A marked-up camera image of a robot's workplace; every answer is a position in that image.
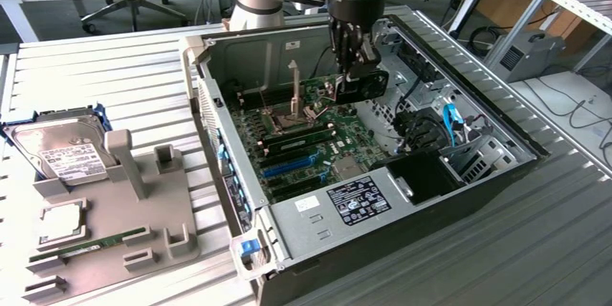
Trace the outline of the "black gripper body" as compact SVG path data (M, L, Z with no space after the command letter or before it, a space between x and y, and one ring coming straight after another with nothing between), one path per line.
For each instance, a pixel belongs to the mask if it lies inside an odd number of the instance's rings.
M385 0L328 0L328 12L335 22L351 24L371 32L384 13Z

